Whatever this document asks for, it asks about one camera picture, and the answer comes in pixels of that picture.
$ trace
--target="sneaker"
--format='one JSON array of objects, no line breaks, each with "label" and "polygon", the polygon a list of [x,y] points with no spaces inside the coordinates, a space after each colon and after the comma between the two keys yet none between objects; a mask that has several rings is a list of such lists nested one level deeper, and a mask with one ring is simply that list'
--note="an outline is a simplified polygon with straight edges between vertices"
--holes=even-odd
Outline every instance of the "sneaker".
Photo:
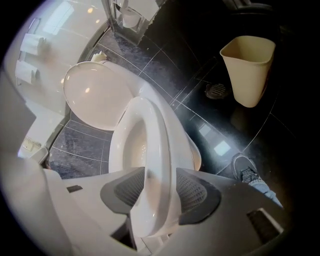
[{"label": "sneaker", "polygon": [[245,183],[261,180],[255,163],[247,156],[239,153],[232,158],[231,169],[233,176]]}]

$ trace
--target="white wall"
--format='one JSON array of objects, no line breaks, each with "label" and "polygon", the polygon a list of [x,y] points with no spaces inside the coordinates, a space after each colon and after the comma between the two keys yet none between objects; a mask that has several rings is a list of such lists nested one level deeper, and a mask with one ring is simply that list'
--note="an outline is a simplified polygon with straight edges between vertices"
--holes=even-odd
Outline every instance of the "white wall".
[{"label": "white wall", "polygon": [[[30,30],[47,39],[48,50],[42,56],[23,53],[24,61],[38,68],[35,85],[24,81],[17,85],[16,62],[20,46],[34,18]],[[44,145],[70,109],[63,94],[63,78],[76,64],[89,40],[106,22],[101,0],[47,0],[26,21],[17,33],[4,58],[4,70],[26,105],[36,116],[27,136]]]}]

